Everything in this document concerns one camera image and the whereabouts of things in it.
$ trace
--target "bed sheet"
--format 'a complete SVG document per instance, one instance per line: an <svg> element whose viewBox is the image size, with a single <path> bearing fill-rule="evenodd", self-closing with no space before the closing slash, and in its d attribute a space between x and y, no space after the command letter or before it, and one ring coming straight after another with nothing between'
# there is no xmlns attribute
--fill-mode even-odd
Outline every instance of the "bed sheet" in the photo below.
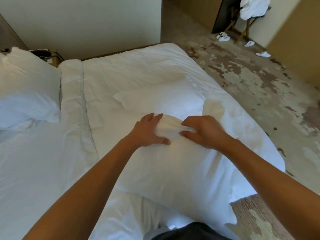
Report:
<svg viewBox="0 0 320 240"><path fill-rule="evenodd" d="M235 138L281 171L285 171L283 158L261 127L177 45L159 44L86 60L82 64L84 96L94 140L95 134L104 126L108 111L122 108L113 98L116 93L186 76L206 99L221 102L231 118L232 135ZM232 174L231 184L230 202L256 194L238 169Z"/></svg>
<svg viewBox="0 0 320 240"><path fill-rule="evenodd" d="M0 131L0 239L18 240L98 161L79 60L60 65L61 121L29 132ZM141 240L150 229L190 219L132 193L113 190L91 240Z"/></svg>

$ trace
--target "person's right hand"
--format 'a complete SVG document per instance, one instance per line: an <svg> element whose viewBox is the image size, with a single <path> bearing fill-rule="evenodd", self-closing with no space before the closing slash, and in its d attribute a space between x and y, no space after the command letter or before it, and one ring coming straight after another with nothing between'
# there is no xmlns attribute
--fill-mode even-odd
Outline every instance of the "person's right hand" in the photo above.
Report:
<svg viewBox="0 0 320 240"><path fill-rule="evenodd" d="M205 148L219 152L224 151L233 139L224 131L219 122L209 115L189 116L181 125L192 127L196 132L182 131L180 135Z"/></svg>

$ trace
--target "person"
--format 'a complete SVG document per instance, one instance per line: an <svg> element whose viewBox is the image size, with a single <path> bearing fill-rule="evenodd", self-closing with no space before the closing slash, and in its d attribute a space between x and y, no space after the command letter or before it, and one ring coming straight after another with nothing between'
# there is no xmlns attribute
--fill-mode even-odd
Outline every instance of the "person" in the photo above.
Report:
<svg viewBox="0 0 320 240"><path fill-rule="evenodd" d="M162 114L147 114L133 130L67 190L36 222L23 240L88 239L126 163L139 147L170 145L154 130ZM295 239L320 239L320 196L299 184L229 136L211 116L191 116L182 125L196 132L181 132L208 149L224 154L246 177L274 215ZM165 239L226 239L203 223L156 236Z"/></svg>

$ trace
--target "forearm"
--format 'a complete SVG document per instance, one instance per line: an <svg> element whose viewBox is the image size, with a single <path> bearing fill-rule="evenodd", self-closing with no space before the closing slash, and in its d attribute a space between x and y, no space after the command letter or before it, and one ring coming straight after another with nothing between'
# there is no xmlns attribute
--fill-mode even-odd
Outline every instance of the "forearm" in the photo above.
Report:
<svg viewBox="0 0 320 240"><path fill-rule="evenodd" d="M23 239L88 239L136 149L129 137L119 141L47 210Z"/></svg>
<svg viewBox="0 0 320 240"><path fill-rule="evenodd" d="M222 151L296 239L320 239L320 196L232 139Z"/></svg>

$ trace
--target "person's left hand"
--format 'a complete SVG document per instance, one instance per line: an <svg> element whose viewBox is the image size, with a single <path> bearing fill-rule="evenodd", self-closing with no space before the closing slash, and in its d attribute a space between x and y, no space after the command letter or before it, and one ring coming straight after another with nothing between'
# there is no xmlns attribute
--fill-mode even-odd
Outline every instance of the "person's left hand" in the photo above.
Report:
<svg viewBox="0 0 320 240"><path fill-rule="evenodd" d="M163 114L154 116L154 113L147 114L137 121L133 130L127 135L137 147L147 147L152 144L170 145L171 141L165 137L156 136L154 131Z"/></svg>

